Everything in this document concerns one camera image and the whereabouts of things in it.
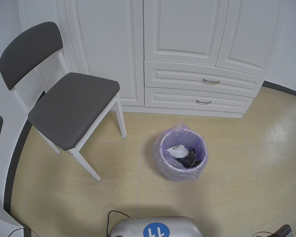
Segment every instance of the wooden floor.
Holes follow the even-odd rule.
[[[57,155],[32,127],[17,168],[12,213],[42,236],[106,236],[107,214],[182,215],[212,236],[296,231],[296,97],[262,88],[242,119],[109,112],[81,154],[102,177]],[[207,142],[197,180],[172,182],[151,158],[161,132],[183,121]],[[112,227],[124,216],[113,213]]]

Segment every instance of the drawer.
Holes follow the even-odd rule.
[[[252,101],[252,97],[225,93],[145,87],[146,107],[245,113]]]
[[[256,97],[264,79],[234,70],[190,63],[144,62],[146,87],[221,92]]]

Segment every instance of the white wooden chair frame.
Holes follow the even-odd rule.
[[[56,53],[57,53],[57,56],[59,59],[59,63],[63,69],[63,72],[66,75],[67,73],[69,73],[69,69],[68,69],[67,64],[65,62],[63,53],[61,50],[57,51]],[[14,96],[17,99],[20,106],[22,107],[22,109],[24,110],[24,112],[28,115],[29,109],[27,108],[27,106],[25,105],[23,100],[21,99],[21,97],[18,94],[18,92],[16,91],[15,87],[13,87],[11,91],[14,94]],[[83,156],[79,153],[79,151],[113,105],[115,105],[115,110],[116,110],[116,115],[117,115],[117,119],[118,119],[118,123],[119,123],[119,128],[121,131],[121,135],[123,138],[126,138],[127,137],[126,126],[124,124],[119,93],[117,93],[113,97],[113,99],[110,101],[110,103],[107,105],[107,107],[103,110],[103,112],[101,112],[101,114],[97,117],[97,119],[94,121],[94,123],[91,125],[91,127],[88,129],[86,134],[82,137],[82,139],[77,143],[77,145],[74,148],[68,150],[72,154],[72,156],[74,156],[74,158],[98,181],[101,180],[101,177],[87,163],[87,161],[83,158]],[[53,142],[50,141],[48,138],[46,138],[41,132],[39,132],[39,133],[47,141],[47,143],[52,147],[52,149],[54,149],[54,151],[59,154],[60,151],[55,146],[55,144],[53,144]]]

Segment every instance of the trash bin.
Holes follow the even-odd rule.
[[[186,169],[170,155],[167,149],[179,144],[187,149],[195,149],[196,159],[201,161],[198,166]],[[207,164],[207,144],[201,135],[185,126],[183,122],[178,122],[165,130],[156,140],[152,157],[160,172],[172,181],[197,179]]]

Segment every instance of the metal handle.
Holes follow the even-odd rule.
[[[209,83],[215,83],[215,84],[220,83],[220,81],[209,81],[209,80],[206,80],[205,78],[203,79],[203,81],[205,81],[205,82],[209,82]]]
[[[201,104],[210,104],[212,103],[212,101],[209,101],[209,102],[202,102],[202,101],[199,101],[199,100],[196,100],[197,103],[201,103]]]

